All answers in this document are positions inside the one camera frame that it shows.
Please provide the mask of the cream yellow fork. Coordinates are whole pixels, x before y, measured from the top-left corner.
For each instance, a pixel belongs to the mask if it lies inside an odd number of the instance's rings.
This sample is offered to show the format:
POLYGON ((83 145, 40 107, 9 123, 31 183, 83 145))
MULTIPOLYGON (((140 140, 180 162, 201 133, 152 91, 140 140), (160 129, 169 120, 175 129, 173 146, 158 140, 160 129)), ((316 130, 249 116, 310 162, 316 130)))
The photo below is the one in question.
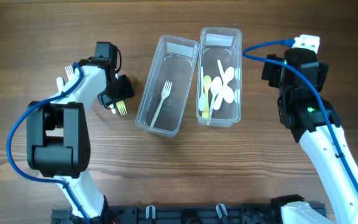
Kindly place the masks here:
POLYGON ((116 108, 121 116, 124 116, 127 114, 127 109, 124 100, 118 101, 116 103, 116 108))

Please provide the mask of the white spoon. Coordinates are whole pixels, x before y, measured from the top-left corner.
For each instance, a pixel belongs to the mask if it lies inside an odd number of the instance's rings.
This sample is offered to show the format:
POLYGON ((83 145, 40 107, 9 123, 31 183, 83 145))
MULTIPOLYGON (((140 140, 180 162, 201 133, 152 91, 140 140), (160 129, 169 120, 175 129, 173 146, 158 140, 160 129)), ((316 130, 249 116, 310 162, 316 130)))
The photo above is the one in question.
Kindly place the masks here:
POLYGON ((234 92, 232 88, 228 86, 228 83, 234 78, 235 69, 233 67, 228 67, 224 72, 221 61, 217 60, 217 63, 223 81, 221 91, 218 95, 219 105, 221 105, 223 100, 225 100, 227 103, 232 103, 234 101, 234 92))
POLYGON ((203 73, 203 67, 200 68, 200 86, 201 86, 201 94, 199 97, 198 102, 198 109, 200 111, 204 111, 206 107, 206 95, 204 93, 204 73, 203 73))
POLYGON ((215 77, 211 82, 210 90, 212 93, 212 99, 211 99, 211 105, 209 107, 209 119, 211 119, 212 117, 215 99, 219 94, 219 92, 221 91, 222 85, 223 83, 220 77, 215 77))
POLYGON ((228 67, 224 73, 221 74, 223 85, 218 93, 218 96, 214 102, 214 110, 219 110, 224 100, 226 103, 232 103, 234 101, 234 91, 228 86, 228 83, 234 78, 235 69, 228 67))

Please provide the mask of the yellow spoon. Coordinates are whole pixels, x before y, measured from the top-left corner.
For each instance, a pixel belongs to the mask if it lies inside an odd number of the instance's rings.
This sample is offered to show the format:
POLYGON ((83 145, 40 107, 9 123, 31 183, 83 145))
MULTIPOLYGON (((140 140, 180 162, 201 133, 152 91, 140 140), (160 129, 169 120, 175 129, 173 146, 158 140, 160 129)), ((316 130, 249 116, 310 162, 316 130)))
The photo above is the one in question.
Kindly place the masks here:
POLYGON ((209 75, 205 75, 203 78, 203 88, 204 88, 204 101, 205 101, 205 108, 202 112, 203 118, 209 117, 209 97, 208 97, 208 91, 211 86, 211 77, 209 75))

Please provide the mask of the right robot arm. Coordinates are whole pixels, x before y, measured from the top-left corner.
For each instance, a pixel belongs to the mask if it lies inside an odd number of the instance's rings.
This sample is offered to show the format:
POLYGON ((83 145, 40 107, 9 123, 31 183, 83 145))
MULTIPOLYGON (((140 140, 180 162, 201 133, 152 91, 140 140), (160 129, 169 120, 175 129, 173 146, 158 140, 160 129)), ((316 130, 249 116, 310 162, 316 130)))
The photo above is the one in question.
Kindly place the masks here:
POLYGON ((262 79, 279 89, 280 122, 312 161, 338 223, 358 223, 358 166, 333 105, 320 96, 328 65, 293 48, 264 58, 262 79))

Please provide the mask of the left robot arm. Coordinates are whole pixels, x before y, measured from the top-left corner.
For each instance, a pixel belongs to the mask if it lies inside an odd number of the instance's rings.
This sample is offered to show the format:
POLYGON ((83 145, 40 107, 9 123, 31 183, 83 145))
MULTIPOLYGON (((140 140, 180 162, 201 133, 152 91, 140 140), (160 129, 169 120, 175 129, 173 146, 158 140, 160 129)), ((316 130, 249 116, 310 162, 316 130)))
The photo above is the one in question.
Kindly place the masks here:
POLYGON ((86 112, 94 100, 111 110, 134 96, 130 80, 119 75, 121 52, 97 42, 95 54, 69 67, 68 83, 45 103, 32 101, 26 113, 27 162, 43 180, 60 185, 78 223, 108 223, 113 213, 89 170, 91 145, 86 112))

